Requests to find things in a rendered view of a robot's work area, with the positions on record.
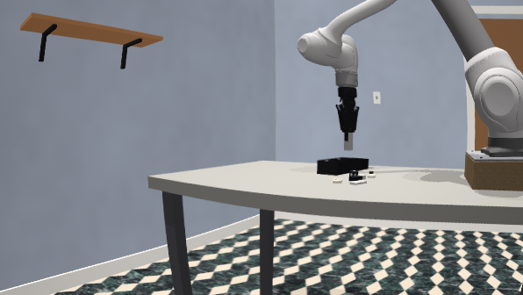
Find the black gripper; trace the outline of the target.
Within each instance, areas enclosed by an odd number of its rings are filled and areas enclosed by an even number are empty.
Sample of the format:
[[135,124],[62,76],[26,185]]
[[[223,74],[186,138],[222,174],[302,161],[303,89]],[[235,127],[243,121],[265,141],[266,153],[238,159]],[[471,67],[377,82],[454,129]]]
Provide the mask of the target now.
[[360,109],[359,106],[355,105],[357,90],[354,87],[342,86],[338,88],[338,96],[340,97],[340,103],[336,105],[336,108],[339,115],[340,129],[344,133],[344,150],[350,151],[353,150],[353,133],[356,130],[358,111]]

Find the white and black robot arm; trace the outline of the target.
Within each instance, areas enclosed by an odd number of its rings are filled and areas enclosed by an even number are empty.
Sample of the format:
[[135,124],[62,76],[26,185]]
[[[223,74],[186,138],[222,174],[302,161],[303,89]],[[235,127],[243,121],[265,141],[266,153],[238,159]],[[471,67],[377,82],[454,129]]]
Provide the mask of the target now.
[[[299,53],[308,61],[333,67],[337,86],[358,87],[356,45],[343,33],[396,1],[367,0],[355,6],[327,27],[301,36],[297,42]],[[465,78],[476,111],[488,127],[488,147],[481,148],[481,153],[489,157],[523,157],[522,73],[505,50],[494,46],[467,0],[431,1],[467,61]]]

